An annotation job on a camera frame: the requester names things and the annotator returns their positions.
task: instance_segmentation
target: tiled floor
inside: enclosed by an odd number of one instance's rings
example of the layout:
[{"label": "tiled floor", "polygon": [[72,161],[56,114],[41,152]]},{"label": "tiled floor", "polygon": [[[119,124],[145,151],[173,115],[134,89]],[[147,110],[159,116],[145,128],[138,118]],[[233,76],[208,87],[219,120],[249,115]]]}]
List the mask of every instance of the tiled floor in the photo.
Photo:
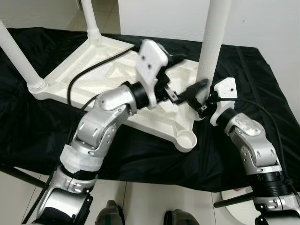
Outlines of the tiled floor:
[{"label": "tiled floor", "polygon": [[[46,182],[47,176],[34,172],[30,175]],[[38,197],[41,188],[0,172],[0,218],[1,224],[18,225],[25,218]],[[243,193],[223,192],[227,199]],[[115,200],[123,207],[128,225],[163,225],[164,213],[182,209],[191,213],[200,225],[254,225],[257,212],[251,202],[229,208],[215,209],[213,202],[221,200],[220,193],[191,190],[175,185],[131,183],[112,180],[98,180],[91,195],[94,197],[86,225],[94,225],[98,213],[108,200]],[[36,216],[33,213],[29,222]]]},{"label": "tiled floor", "polygon": [[[101,33],[120,34],[120,18],[118,0],[92,0],[97,26]],[[86,31],[84,15],[78,11],[70,22],[68,30]]]}]

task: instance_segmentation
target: black cloth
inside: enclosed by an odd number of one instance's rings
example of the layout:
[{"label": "black cloth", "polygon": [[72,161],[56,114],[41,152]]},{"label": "black cloth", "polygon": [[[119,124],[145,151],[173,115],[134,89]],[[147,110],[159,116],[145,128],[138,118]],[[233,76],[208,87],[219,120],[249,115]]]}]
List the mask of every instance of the black cloth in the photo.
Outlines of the black cloth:
[{"label": "black cloth", "polygon": [[[86,32],[44,28],[9,29],[37,73],[46,77],[87,38]],[[145,37],[106,35],[139,45]],[[171,54],[184,53],[198,61],[202,43],[151,38]],[[234,77],[238,96],[262,105],[276,120],[284,146],[285,162],[298,190],[300,174],[300,127],[271,68],[259,51],[223,45],[213,82]],[[278,150],[269,118],[254,106],[236,103],[235,109],[260,122]],[[50,174],[82,113],[54,100],[36,100],[26,83],[0,49],[0,163]],[[240,155],[223,130],[208,119],[194,124],[198,143],[181,153],[166,140],[121,126],[104,159],[99,178],[222,191],[248,185]]]}]

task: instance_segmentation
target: white bracket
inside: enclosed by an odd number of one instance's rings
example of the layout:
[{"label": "white bracket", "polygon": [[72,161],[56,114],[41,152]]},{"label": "white bracket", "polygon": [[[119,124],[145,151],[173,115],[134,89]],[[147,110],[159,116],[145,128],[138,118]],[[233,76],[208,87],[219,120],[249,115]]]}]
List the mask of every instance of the white bracket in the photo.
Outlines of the white bracket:
[{"label": "white bracket", "polygon": [[168,64],[168,57],[164,51],[152,40],[144,40],[140,49],[135,69],[137,80],[145,88],[149,99],[149,109],[157,105],[154,87],[157,83],[156,76],[161,67]]},{"label": "white bracket", "polygon": [[[214,91],[217,92],[220,98],[237,98],[235,79],[228,77],[214,86]],[[219,101],[217,102],[217,110],[210,119],[211,125],[216,127],[219,116],[229,108],[234,108],[235,101]]]}]

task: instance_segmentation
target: white pole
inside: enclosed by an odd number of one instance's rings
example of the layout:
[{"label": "white pole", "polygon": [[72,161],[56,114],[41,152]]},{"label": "white pole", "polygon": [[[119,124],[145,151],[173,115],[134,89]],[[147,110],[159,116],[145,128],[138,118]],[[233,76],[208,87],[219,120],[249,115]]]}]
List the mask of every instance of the white pole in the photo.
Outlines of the white pole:
[{"label": "white pole", "polygon": [[39,93],[47,88],[46,82],[39,77],[35,69],[21,51],[13,37],[0,20],[0,47],[22,75],[31,93]]},{"label": "white pole", "polygon": [[197,82],[205,78],[209,79],[209,85],[205,92],[201,92],[197,96],[201,104],[210,93],[210,85],[216,70],[231,2],[232,0],[210,0],[196,78]]},{"label": "white pole", "polygon": [[82,0],[82,8],[86,24],[88,26],[88,38],[93,42],[101,41],[101,34],[97,27],[93,6],[91,0]]}]

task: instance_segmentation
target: white wall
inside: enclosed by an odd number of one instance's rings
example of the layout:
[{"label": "white wall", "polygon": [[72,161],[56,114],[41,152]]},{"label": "white wall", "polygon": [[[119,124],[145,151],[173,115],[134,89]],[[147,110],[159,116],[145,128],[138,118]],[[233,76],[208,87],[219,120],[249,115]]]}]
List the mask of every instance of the white wall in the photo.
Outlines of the white wall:
[{"label": "white wall", "polygon": [[[121,33],[202,41],[209,0],[119,0]],[[224,44],[259,49],[300,122],[299,0],[234,0]]]},{"label": "white wall", "polygon": [[6,27],[66,29],[77,12],[76,0],[0,0]]}]

